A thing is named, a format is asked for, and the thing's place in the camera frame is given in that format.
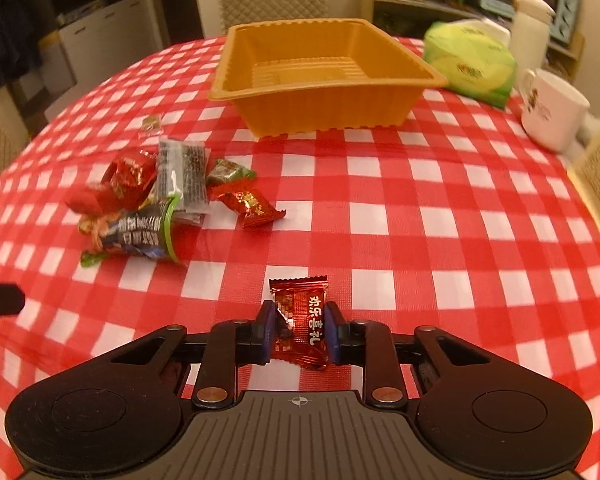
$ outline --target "red candy wrapper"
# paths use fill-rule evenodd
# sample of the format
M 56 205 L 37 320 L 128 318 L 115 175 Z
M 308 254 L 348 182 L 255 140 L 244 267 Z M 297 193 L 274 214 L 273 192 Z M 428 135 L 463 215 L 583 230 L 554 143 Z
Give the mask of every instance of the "red candy wrapper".
M 92 218 L 135 211 L 146 200 L 155 179 L 155 153 L 127 150 L 115 158 L 99 183 L 73 191 L 66 204 Z
M 286 211 L 276 211 L 246 178 L 213 188 L 211 197 L 241 215 L 242 225 L 246 228 L 258 227 L 286 216 Z
M 278 308 L 278 338 L 272 358 L 321 370 L 329 363 L 324 341 L 327 277 L 269 280 Z

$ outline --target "green plastic bag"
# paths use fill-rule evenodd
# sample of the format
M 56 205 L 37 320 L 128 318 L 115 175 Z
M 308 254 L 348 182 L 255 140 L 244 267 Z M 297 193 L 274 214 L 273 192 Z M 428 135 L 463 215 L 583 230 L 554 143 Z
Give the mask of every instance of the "green plastic bag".
M 436 23 L 424 37 L 424 61 L 449 80 L 448 88 L 504 108 L 518 65 L 509 49 L 466 23 Z

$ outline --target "dark jacket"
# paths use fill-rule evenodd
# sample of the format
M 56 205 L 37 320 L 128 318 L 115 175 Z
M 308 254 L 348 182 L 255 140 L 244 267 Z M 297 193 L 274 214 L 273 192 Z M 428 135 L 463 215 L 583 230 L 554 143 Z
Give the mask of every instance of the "dark jacket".
M 0 87 L 42 65 L 38 38 L 24 0 L 0 0 Z

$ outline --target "metal rivet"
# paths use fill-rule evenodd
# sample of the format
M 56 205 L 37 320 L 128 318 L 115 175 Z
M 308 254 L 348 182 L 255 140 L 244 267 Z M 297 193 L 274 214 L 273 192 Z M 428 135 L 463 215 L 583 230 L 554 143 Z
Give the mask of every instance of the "metal rivet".
M 403 394 L 398 388 L 376 388 L 371 396 L 378 402 L 398 402 Z
M 216 388 L 215 386 L 210 386 L 209 388 L 202 388 L 198 392 L 198 398 L 202 402 L 222 402 L 225 400 L 229 394 L 223 388 Z

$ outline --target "crosshair mark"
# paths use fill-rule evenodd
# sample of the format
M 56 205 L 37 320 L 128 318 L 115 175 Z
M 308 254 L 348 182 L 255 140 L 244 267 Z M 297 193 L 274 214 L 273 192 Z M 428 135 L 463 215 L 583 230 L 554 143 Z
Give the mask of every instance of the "crosshair mark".
M 291 399 L 289 402 L 294 403 L 298 408 L 302 408 L 305 404 L 307 404 L 308 402 L 311 402 L 311 401 L 309 399 L 307 399 L 306 397 L 298 395 L 297 397 L 294 397 L 293 399 Z

